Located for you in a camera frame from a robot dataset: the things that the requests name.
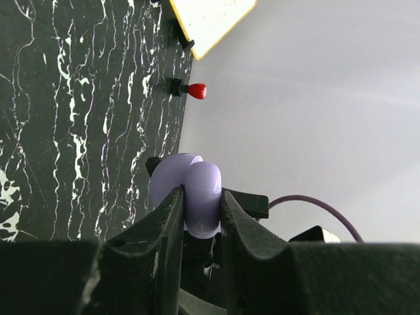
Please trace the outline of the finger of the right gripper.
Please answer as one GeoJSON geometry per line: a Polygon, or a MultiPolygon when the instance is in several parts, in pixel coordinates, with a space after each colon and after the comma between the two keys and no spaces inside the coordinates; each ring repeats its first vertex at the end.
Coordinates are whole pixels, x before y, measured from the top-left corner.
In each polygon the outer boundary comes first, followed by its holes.
{"type": "Polygon", "coordinates": [[[148,172],[149,177],[152,176],[153,172],[155,171],[156,167],[161,163],[160,157],[149,157],[145,163],[146,170],[148,172]]]}
{"type": "Polygon", "coordinates": [[[269,217],[269,200],[267,196],[239,192],[226,189],[230,192],[240,207],[254,219],[267,219],[269,217]]]}

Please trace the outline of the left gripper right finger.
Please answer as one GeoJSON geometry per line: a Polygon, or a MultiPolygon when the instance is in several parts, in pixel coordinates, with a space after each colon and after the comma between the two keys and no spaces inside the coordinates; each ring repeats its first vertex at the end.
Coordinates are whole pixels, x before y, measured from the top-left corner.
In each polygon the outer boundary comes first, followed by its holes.
{"type": "Polygon", "coordinates": [[[419,246],[289,243],[225,192],[222,269],[229,314],[418,314],[419,246]]]}

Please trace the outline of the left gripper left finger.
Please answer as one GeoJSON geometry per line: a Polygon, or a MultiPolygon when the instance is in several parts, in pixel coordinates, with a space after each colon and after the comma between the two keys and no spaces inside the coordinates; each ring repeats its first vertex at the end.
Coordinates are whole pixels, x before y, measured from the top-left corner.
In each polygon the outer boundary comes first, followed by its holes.
{"type": "Polygon", "coordinates": [[[1,243],[2,314],[176,314],[184,190],[109,241],[1,243]]]}

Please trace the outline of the purple earbud charging case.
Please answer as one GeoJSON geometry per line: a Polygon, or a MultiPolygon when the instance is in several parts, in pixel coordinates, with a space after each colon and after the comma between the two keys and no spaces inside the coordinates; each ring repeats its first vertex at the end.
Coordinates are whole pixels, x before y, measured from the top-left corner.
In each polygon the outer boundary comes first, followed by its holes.
{"type": "Polygon", "coordinates": [[[199,155],[174,154],[163,158],[152,171],[150,193],[158,207],[174,188],[184,187],[184,225],[201,240],[220,231],[222,176],[220,169],[199,155]]]}

